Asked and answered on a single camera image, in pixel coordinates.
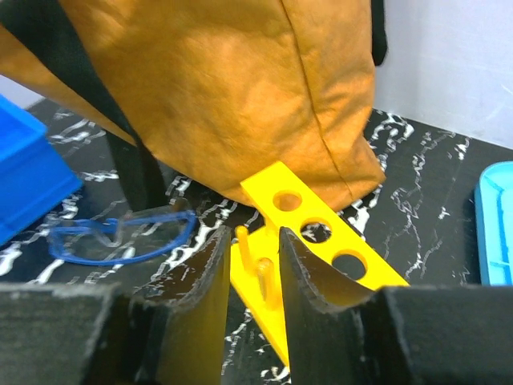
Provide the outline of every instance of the blue container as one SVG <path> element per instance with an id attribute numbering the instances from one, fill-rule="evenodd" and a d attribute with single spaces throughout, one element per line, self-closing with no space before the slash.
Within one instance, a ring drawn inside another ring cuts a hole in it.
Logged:
<path id="1" fill-rule="evenodd" d="M 82 186 L 45 133 L 0 95 L 0 246 Z"/>
<path id="2" fill-rule="evenodd" d="M 481 174 L 475 216 L 481 283 L 513 284 L 513 162 L 493 164 Z"/>

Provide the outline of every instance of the marble countertop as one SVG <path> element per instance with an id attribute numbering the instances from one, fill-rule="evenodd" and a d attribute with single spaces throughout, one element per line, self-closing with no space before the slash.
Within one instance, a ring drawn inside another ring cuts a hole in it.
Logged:
<path id="1" fill-rule="evenodd" d="M 45 123 L 48 138 L 84 181 L 84 188 L 51 214 L 62 218 L 120 217 L 127 204 L 113 169 L 105 132 L 48 100 L 30 112 Z M 375 111 L 366 128 L 387 181 L 340 212 L 410 284 L 479 282 L 473 191 L 490 164 L 513 151 Z M 135 151 L 119 140 L 119 146 Z M 47 228 L 35 223 L 0 249 L 1 282 L 121 282 L 129 292 L 189 258 L 220 225 L 263 224 L 255 209 L 224 199 L 164 168 L 170 197 L 185 197 L 200 224 L 190 242 L 150 261 L 112 268 L 64 264 L 48 253 Z M 309 229 L 313 237 L 321 228 Z M 271 346 L 234 291 L 230 294 L 223 383 L 290 383 Z"/>

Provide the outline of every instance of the bag strap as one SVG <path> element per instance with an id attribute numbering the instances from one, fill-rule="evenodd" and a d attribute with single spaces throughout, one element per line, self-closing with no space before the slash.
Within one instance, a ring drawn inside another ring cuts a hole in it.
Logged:
<path id="1" fill-rule="evenodd" d="M 374 65 L 379 67 L 385 60 L 388 52 L 388 42 L 385 30 L 385 0 L 371 0 L 372 14 L 372 59 Z"/>
<path id="2" fill-rule="evenodd" d="M 135 141 L 139 162 L 109 147 L 119 180 L 134 211 L 168 204 L 159 163 L 107 90 L 58 0 L 0 0 L 0 23 L 58 79 Z"/>

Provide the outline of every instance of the yellow plastic stand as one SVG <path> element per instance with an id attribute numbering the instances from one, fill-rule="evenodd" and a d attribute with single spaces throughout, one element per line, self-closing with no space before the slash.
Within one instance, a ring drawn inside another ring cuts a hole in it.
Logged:
<path id="1" fill-rule="evenodd" d="M 289 353 L 278 265 L 280 227 L 288 227 L 302 238 L 305 225 L 322 223 L 331 230 L 331 237 L 323 243 L 305 240 L 318 257 L 331 264 L 338 255 L 354 255 L 366 268 L 357 282 L 371 290 L 408 285 L 281 162 L 249 177 L 241 186 L 264 216 L 265 226 L 251 235 L 244 226 L 236 228 L 238 243 L 232 245 L 230 278 L 284 365 L 289 365 Z"/>

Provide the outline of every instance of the blue safety glasses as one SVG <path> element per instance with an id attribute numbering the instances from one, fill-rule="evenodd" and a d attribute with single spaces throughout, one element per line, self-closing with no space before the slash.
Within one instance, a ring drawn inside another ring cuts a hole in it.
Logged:
<path id="1" fill-rule="evenodd" d="M 187 243 L 196 226 L 196 214 L 180 199 L 174 205 L 129 213 L 120 219 L 48 218 L 46 222 L 54 258 L 113 266 L 147 261 Z"/>

